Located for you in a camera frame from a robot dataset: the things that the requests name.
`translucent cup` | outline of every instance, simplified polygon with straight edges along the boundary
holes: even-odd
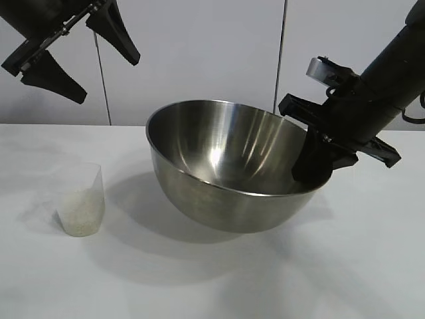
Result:
[[[80,163],[53,175],[54,209],[70,236],[97,233],[105,212],[105,195],[100,165]]]

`robotic arm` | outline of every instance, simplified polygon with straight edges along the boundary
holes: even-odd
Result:
[[[0,17],[26,38],[1,66],[13,76],[22,73],[23,84],[83,103],[86,91],[62,70],[47,48],[86,15],[87,27],[128,62],[139,62],[140,54],[124,27],[116,0],[0,0]]]
[[[425,105],[425,0],[362,75],[323,57],[311,61],[307,75],[329,87],[328,99],[318,105],[288,94],[279,104],[281,115],[308,125],[294,178],[308,181],[354,165],[358,151],[392,167],[401,157],[376,135],[399,113],[407,119],[404,110],[419,95]]]

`white panel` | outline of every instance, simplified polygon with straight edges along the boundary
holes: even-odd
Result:
[[[279,101],[286,93],[322,103],[325,87],[305,75],[310,59],[328,56],[360,74],[403,28],[415,0],[288,0]],[[413,117],[425,117],[419,102],[408,107]],[[403,121],[395,130],[425,130]]]
[[[143,125],[196,98],[272,111],[284,0],[127,0],[120,11],[141,53],[133,67],[101,41],[114,124]]]
[[[0,64],[24,41],[24,38],[0,19]],[[43,124],[107,124],[93,32],[83,22],[67,37],[57,40],[49,51],[59,65],[88,93],[79,105],[55,93],[25,86],[0,68],[0,122]]]

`white tabletop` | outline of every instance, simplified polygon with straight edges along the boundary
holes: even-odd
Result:
[[[281,227],[232,235],[182,215],[144,128],[0,126],[0,318],[423,319],[425,133],[384,132],[403,160],[360,155]],[[37,187],[102,165],[99,233],[65,235]]]

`stainless steel bowl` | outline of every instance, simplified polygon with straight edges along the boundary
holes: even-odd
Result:
[[[154,113],[146,135],[156,176],[188,217],[233,233],[265,231],[324,185],[294,181],[305,131],[271,113],[221,101],[187,101]]]

